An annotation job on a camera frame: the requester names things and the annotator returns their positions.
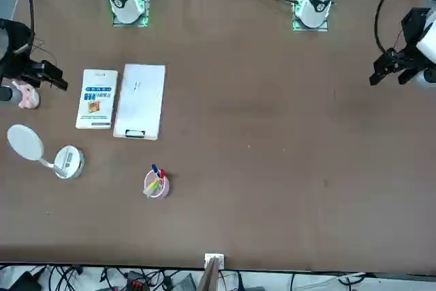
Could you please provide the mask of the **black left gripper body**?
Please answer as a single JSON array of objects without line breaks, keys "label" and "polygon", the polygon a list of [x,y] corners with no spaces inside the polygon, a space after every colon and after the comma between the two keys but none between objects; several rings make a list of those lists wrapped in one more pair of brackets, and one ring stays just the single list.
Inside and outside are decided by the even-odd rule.
[{"label": "black left gripper body", "polygon": [[431,54],[431,8],[414,7],[401,21],[405,47],[395,50],[401,55]]}]

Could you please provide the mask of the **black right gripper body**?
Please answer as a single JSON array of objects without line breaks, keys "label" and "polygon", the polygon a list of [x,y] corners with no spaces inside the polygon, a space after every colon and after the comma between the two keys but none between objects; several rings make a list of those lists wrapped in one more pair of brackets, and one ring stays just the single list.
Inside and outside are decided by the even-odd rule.
[{"label": "black right gripper body", "polygon": [[44,82],[45,61],[27,61],[23,69],[23,81],[28,84],[40,84]]}]

